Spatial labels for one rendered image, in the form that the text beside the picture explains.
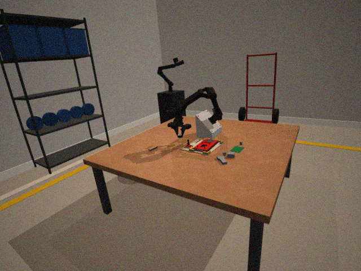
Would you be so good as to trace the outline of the green flat rectangle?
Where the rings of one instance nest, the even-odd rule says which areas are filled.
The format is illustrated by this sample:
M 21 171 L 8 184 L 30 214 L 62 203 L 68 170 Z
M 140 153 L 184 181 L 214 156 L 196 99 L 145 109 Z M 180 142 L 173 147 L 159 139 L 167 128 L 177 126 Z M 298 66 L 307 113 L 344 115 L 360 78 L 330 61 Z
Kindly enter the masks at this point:
M 244 149 L 244 147 L 235 146 L 231 151 L 232 151 L 232 152 L 237 152 L 237 153 L 239 153 L 239 152 L 242 151 L 243 149 Z

